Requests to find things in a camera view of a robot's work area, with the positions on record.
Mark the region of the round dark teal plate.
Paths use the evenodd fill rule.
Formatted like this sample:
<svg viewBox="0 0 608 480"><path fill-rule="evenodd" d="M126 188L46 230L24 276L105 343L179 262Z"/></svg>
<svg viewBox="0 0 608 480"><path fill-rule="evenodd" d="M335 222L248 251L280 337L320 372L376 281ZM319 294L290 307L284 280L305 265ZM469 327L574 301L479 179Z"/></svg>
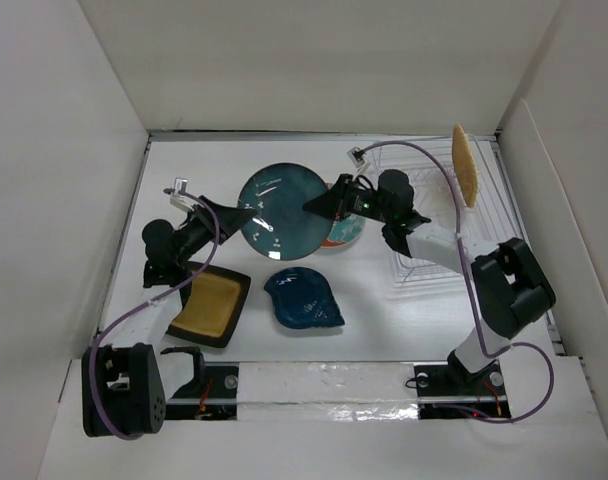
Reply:
<svg viewBox="0 0 608 480"><path fill-rule="evenodd" d="M276 261L295 261L315 253L333 222L303 206L327 190L324 180L303 165L276 163L257 171L238 196L240 208L256 211L242 229L245 240L253 250Z"/></svg>

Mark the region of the black square plate yellow centre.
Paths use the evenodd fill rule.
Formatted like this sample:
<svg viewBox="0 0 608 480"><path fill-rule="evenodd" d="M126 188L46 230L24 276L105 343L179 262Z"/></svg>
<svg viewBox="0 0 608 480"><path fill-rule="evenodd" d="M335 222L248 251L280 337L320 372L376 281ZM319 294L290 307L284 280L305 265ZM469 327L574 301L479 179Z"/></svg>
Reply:
<svg viewBox="0 0 608 480"><path fill-rule="evenodd" d="M243 273L209 265L191 284L191 294L167 334L195 344L225 348L237 327L251 287Z"/></svg>

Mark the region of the dark blue shell-shaped plate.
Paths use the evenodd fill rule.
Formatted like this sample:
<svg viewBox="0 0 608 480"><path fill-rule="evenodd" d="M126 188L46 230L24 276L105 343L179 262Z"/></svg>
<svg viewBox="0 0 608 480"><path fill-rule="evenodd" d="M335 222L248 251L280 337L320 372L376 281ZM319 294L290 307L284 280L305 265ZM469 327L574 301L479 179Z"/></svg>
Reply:
<svg viewBox="0 0 608 480"><path fill-rule="evenodd" d="M273 274L264 284L277 322L290 330L333 329L345 320L328 280L307 267Z"/></svg>

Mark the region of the orange woven bamboo plate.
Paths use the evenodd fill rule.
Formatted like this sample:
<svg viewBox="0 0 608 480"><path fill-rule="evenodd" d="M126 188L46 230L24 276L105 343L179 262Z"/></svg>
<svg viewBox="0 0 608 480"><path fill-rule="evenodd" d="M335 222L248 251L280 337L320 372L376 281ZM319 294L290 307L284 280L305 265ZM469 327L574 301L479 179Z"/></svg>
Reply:
<svg viewBox="0 0 608 480"><path fill-rule="evenodd" d="M479 192L478 173L467 134L460 124L452 130L451 157L464 203L474 208Z"/></svg>

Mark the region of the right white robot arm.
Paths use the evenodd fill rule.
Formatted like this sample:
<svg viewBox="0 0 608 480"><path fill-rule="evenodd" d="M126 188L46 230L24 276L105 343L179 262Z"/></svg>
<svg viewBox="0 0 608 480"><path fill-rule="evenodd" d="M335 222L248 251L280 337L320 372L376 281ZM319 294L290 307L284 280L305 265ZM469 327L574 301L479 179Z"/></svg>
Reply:
<svg viewBox="0 0 608 480"><path fill-rule="evenodd" d="M475 326L447 358L446 381L458 393L478 386L482 372L511 341L556 303L552 286L524 240L493 243L438 225L415 209L414 189L399 170L381 173L377 186L361 176L343 174L303 209L331 220L353 214L379 221L393 251L463 276Z"/></svg>

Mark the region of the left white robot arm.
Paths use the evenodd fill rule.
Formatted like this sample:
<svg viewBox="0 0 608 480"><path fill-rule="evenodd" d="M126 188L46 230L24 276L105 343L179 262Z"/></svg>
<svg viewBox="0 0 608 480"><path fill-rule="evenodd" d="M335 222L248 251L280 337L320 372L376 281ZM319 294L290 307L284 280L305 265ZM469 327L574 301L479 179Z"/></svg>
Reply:
<svg viewBox="0 0 608 480"><path fill-rule="evenodd" d="M130 441L159 432L166 403L178 391L192 397L210 389L198 342L166 347L164 337L181 329L224 346L235 330L249 277L219 280L209 260L197 264L192 257L205 246L217 250L256 212L204 196L187 205L189 198L172 197L187 212L180 226L155 219L143 228L145 298L106 326L83 355L82 422L89 437Z"/></svg>

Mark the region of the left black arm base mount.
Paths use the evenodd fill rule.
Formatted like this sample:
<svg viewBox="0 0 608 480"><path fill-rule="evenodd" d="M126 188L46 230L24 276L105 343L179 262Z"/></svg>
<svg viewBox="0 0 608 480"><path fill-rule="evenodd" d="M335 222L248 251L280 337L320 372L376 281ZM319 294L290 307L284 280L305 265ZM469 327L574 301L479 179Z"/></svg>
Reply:
<svg viewBox="0 0 608 480"><path fill-rule="evenodd" d="M168 421L237 419L238 363L207 362L198 346L168 347L161 354L190 354L195 364L193 379L166 401Z"/></svg>

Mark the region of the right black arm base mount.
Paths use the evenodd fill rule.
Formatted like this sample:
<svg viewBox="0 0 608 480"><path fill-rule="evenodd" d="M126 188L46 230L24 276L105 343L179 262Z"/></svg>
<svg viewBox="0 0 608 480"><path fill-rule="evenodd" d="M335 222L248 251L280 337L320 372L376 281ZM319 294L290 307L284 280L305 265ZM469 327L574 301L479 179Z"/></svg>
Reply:
<svg viewBox="0 0 608 480"><path fill-rule="evenodd" d="M416 393L421 420L512 417L498 360L473 375L446 361L415 363L405 387Z"/></svg>

